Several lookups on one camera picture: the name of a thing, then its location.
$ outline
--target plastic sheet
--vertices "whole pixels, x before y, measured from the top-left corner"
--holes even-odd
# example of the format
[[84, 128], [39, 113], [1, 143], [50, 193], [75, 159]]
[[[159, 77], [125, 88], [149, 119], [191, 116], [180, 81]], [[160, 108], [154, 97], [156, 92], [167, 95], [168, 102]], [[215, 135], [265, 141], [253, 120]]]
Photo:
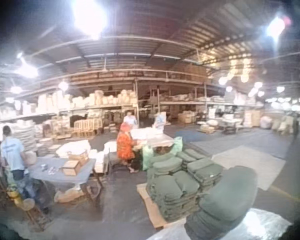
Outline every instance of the plastic sheet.
[[[251, 208], [243, 221], [220, 240], [276, 240], [282, 236], [290, 222], [281, 216]], [[147, 240], [191, 240], [183, 224], [163, 229]]]

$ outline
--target concrete floor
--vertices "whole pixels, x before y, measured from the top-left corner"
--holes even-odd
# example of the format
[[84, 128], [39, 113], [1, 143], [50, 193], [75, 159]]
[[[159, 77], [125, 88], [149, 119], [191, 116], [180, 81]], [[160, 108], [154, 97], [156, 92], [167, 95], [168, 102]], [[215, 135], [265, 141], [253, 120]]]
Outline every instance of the concrete floor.
[[[228, 138], [229, 142], [244, 145], [253, 144], [251, 139], [254, 138], [259, 151], [263, 149], [264, 152], [284, 155], [286, 164], [283, 170], [268, 191], [259, 189], [254, 207], [279, 214], [291, 222], [300, 218], [300, 140], [276, 135], [272, 136], [275, 139], [273, 142], [263, 144], [264, 134], [271, 136], [271, 131], [254, 129], [252, 132], [224, 136], [219, 131], [214, 134], [200, 133], [197, 128], [193, 125], [182, 128], [172, 125], [166, 127], [165, 132], [171, 137], [182, 136], [186, 146], [198, 150], [201, 150], [196, 145], [198, 142], [224, 141]], [[101, 151], [104, 143], [115, 138], [116, 134], [103, 134], [96, 136], [90, 144]], [[104, 190], [96, 208], [87, 201], [77, 205], [52, 204], [50, 217], [53, 221], [44, 232], [34, 232], [25, 221], [24, 213], [14, 206], [0, 211], [0, 222], [15, 229], [23, 238], [36, 240], [145, 240], [153, 235], [156, 231], [136, 191], [136, 185], [146, 181], [146, 173], [129, 174], [125, 168], [119, 167], [102, 181]], [[41, 194], [47, 199], [44, 191]]]

